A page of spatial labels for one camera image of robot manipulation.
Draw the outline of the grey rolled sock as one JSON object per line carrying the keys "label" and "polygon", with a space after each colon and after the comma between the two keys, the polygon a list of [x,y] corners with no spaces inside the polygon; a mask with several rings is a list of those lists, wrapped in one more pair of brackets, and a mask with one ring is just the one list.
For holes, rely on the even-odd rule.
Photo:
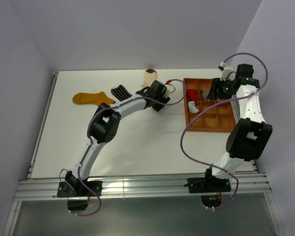
{"label": "grey rolled sock", "polygon": [[207,96],[208,96],[209,92],[210,92],[209,89],[204,89],[204,90],[202,91],[202,99],[203,99],[204,101],[207,101]]}

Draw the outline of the cream brown sock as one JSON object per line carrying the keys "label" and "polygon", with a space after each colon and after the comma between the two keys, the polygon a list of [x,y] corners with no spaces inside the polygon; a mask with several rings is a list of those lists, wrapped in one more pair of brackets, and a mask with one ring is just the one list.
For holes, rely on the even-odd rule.
{"label": "cream brown sock", "polygon": [[147,69],[144,72],[142,88],[150,87],[155,80],[158,80],[158,73],[154,69]]}

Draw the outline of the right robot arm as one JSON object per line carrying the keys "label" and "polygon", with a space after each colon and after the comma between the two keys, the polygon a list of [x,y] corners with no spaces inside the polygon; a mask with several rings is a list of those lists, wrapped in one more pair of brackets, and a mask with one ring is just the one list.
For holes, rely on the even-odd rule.
{"label": "right robot arm", "polygon": [[212,174],[203,179],[204,189],[212,192],[219,179],[228,179],[229,173],[240,165],[260,158],[272,134],[272,125],[267,124],[260,106],[259,80],[253,78],[252,65],[237,66],[235,78],[230,79],[231,67],[222,64],[222,78],[214,78],[206,97],[209,101],[239,99],[240,118],[226,142],[226,152],[213,164]]}

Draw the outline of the wooden compartment tray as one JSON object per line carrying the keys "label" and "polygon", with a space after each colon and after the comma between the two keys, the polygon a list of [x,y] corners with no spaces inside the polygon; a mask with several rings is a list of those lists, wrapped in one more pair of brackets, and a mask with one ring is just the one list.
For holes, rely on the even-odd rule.
{"label": "wooden compartment tray", "polygon": [[[186,84],[186,88],[183,90],[184,92],[188,89],[195,89],[197,91],[199,100],[195,101],[195,103],[200,112],[219,102],[219,100],[204,101],[202,99],[202,91],[204,89],[210,89],[211,79],[185,78],[183,81]],[[188,102],[189,100],[186,96],[184,99],[184,110],[185,123],[188,126],[188,131],[230,133],[235,127],[236,122],[231,103],[224,103],[210,109],[189,125],[198,114],[189,112]]]}

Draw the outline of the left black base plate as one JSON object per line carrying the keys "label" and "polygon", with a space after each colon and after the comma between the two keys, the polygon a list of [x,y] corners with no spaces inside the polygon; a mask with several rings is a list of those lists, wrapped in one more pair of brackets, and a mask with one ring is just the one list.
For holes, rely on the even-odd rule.
{"label": "left black base plate", "polygon": [[[84,183],[89,189],[95,192],[98,196],[101,195],[102,182],[101,181],[86,181]],[[79,181],[75,188],[72,188],[67,182],[60,182],[57,191],[58,198],[69,198],[69,197],[88,197],[93,194],[85,188]]]}

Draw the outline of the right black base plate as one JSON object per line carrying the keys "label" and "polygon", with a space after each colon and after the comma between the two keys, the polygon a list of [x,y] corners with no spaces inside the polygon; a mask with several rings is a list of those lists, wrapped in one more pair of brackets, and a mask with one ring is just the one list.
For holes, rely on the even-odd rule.
{"label": "right black base plate", "polygon": [[218,193],[230,192],[231,185],[228,179],[216,177],[191,177],[187,179],[184,187],[188,187],[189,193]]}

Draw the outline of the aluminium frame rail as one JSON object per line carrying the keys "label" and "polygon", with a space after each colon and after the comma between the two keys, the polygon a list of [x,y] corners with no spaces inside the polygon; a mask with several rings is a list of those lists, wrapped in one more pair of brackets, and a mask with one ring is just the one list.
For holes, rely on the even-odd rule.
{"label": "aluminium frame rail", "polygon": [[[100,198],[141,198],[187,196],[184,185],[189,177],[203,177],[202,174],[175,174],[128,177],[91,177],[90,181],[101,181]],[[271,192],[266,174],[256,171],[235,174],[239,181],[238,194]],[[20,181],[14,195],[15,201],[59,200],[57,179],[28,179]]]}

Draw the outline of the mustard yellow sock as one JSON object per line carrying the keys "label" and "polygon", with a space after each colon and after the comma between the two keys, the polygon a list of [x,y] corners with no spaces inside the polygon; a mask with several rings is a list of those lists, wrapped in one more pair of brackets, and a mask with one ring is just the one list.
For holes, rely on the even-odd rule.
{"label": "mustard yellow sock", "polygon": [[108,105],[114,104],[115,100],[109,98],[103,91],[99,93],[78,93],[72,98],[73,103],[77,105],[93,104],[99,106],[102,103]]}

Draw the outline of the red rolled sock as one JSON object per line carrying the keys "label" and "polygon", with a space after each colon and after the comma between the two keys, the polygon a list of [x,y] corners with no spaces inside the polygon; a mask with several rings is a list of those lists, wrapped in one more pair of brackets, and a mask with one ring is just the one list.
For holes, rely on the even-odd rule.
{"label": "red rolled sock", "polygon": [[199,100],[197,91],[195,89],[188,89],[186,91],[186,94],[187,94],[187,99],[189,101],[198,101]]}

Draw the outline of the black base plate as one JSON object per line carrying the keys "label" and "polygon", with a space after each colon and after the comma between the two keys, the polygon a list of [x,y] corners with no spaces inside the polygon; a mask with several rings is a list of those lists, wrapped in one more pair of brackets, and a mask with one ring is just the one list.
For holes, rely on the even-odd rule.
{"label": "black base plate", "polygon": [[230,192],[231,185],[228,179],[216,177],[191,177],[187,179],[184,187],[188,187],[189,193],[218,193]]}
{"label": "black base plate", "polygon": [[[101,181],[86,181],[84,183],[89,189],[95,192],[98,196],[101,195],[102,182]],[[58,198],[69,198],[69,197],[88,197],[93,194],[85,188],[79,181],[75,188],[72,188],[67,182],[60,182],[57,191]]]}

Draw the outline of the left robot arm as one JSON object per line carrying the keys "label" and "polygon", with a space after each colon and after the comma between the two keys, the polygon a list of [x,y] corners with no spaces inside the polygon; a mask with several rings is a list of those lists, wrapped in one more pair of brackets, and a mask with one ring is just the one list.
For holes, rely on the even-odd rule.
{"label": "left robot arm", "polygon": [[169,95],[175,90],[170,82],[163,84],[153,81],[149,87],[121,102],[113,105],[100,104],[88,125],[87,137],[90,144],[75,167],[67,172],[62,189],[74,197],[83,195],[88,190],[86,181],[90,170],[102,148],[116,136],[120,121],[149,107],[160,111],[170,101]]}

